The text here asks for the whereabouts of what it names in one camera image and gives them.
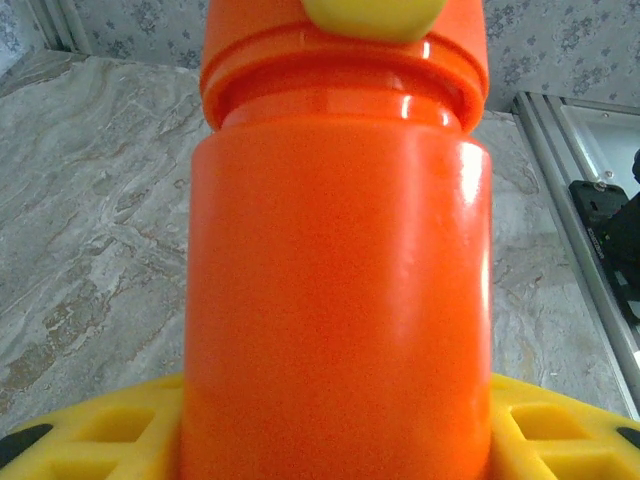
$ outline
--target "metal frame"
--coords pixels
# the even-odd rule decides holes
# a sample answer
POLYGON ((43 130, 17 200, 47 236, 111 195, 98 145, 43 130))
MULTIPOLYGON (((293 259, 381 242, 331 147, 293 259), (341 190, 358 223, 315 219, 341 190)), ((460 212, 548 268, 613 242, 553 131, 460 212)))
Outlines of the metal frame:
POLYGON ((587 130, 586 123, 582 119, 577 118, 574 115, 569 116, 565 112, 563 112, 562 107, 566 104, 562 102, 562 100, 558 97, 548 98, 548 105, 553 112, 554 117, 556 118, 556 122, 561 127, 563 136, 571 149, 571 153, 573 153, 573 157, 578 160, 577 163, 583 173, 583 178, 592 182, 604 181, 606 178, 604 172, 606 170, 611 170, 611 166, 606 161, 606 158, 600 151, 600 147, 597 145, 597 143, 591 142, 593 144, 589 145, 587 149, 585 145, 586 139, 584 139, 580 135, 568 134, 568 132, 571 132, 572 130, 575 131, 576 129, 587 130), (598 158, 597 164, 593 159, 587 158, 584 153, 587 150, 595 150, 599 153, 598 157, 600 158, 598 158))
MULTIPOLYGON (((581 158, 576 158, 575 145, 568 140, 558 105, 561 99, 533 93, 519 93, 514 100, 514 117, 525 143, 533 154, 534 169, 544 179, 551 200, 551 210, 574 271, 583 287, 588 306, 593 305, 602 321, 597 328, 603 336, 611 364, 631 417, 638 419, 640 405, 640 332, 622 317, 611 287, 596 259, 591 242, 571 199, 568 186, 573 180, 585 179, 581 158)), ((591 102, 567 101, 569 105, 591 106, 591 102)), ((611 106, 596 104, 600 110, 614 111, 611 106)), ((623 113, 638 113, 624 109, 623 113)))
POLYGON ((615 112, 615 113, 627 113, 629 115, 639 115, 639 109, 637 107, 625 107, 623 105, 610 105, 608 103, 601 102, 593 102, 590 100, 575 100, 571 98, 559 98, 559 97, 549 97, 549 98, 557 98, 562 101, 565 105, 570 105, 573 107, 583 107, 583 108, 592 108, 593 110, 603 110, 606 112, 615 112))
POLYGON ((23 0, 47 48, 90 55, 89 39, 72 0, 23 0))

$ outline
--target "wall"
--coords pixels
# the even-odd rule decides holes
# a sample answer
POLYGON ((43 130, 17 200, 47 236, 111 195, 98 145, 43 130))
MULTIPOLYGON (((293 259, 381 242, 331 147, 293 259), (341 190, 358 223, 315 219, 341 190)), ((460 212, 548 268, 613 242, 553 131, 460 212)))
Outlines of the wall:
MULTIPOLYGON (((74 0, 94 54, 199 65, 207 0, 74 0)), ((640 106, 640 0, 485 0, 492 92, 640 106)))
POLYGON ((209 0, 74 0, 95 55, 200 66, 209 0))
POLYGON ((519 90, 640 106, 640 0, 485 0, 489 105, 519 90))
POLYGON ((28 53, 44 46, 31 12, 22 0, 0 0, 0 77, 28 53))

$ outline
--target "orange container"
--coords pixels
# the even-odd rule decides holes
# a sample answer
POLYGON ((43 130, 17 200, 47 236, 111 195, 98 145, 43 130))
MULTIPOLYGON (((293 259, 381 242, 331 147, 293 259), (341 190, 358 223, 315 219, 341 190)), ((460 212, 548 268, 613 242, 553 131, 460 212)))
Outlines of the orange container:
POLYGON ((216 0, 201 85, 182 479, 485 479, 481 0, 402 46, 216 0))

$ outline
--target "yellow grid base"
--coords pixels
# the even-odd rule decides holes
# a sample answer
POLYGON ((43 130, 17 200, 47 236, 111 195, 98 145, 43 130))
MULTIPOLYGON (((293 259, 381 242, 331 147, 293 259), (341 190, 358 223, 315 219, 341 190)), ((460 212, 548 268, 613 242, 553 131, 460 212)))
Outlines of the yellow grid base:
MULTIPOLYGON (((0 480, 177 480, 182 376, 164 377, 35 419, 51 424, 0 480)), ((640 424, 494 375, 492 480, 640 480, 640 424)))

